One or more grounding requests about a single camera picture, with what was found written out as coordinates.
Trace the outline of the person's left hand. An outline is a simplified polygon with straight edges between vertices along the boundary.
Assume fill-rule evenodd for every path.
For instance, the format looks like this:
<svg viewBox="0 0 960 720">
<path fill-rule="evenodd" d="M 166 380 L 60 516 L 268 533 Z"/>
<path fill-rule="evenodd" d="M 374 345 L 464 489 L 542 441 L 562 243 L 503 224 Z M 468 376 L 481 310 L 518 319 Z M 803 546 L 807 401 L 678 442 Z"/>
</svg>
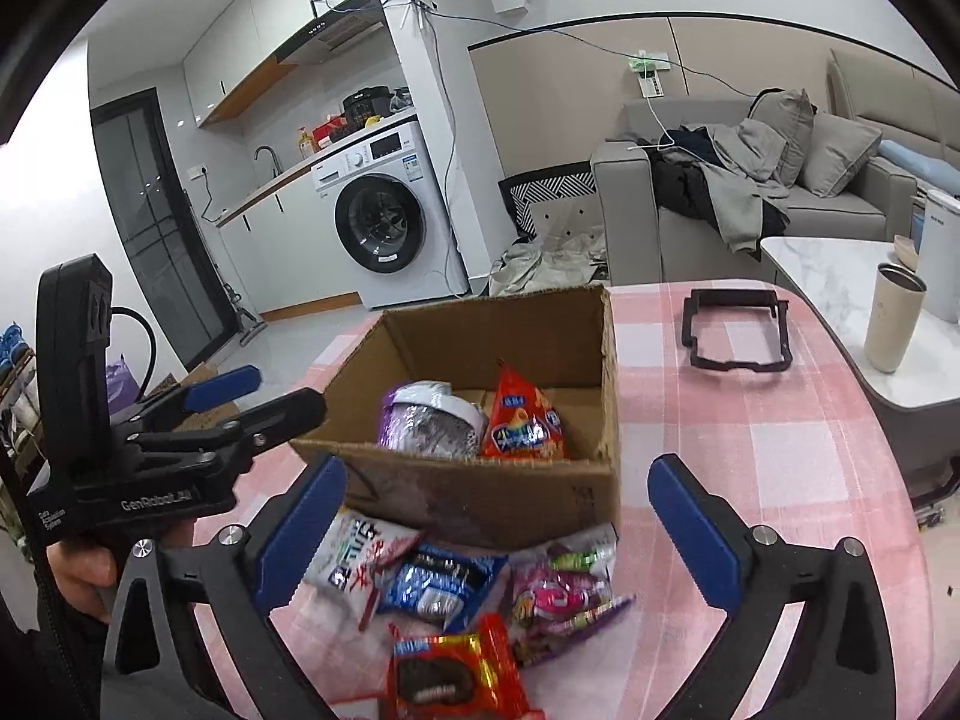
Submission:
<svg viewBox="0 0 960 720">
<path fill-rule="evenodd" d="M 106 598 L 117 589 L 121 569 L 107 548 L 98 544 L 59 541 L 46 550 L 60 595 L 76 611 L 109 624 Z"/>
</svg>

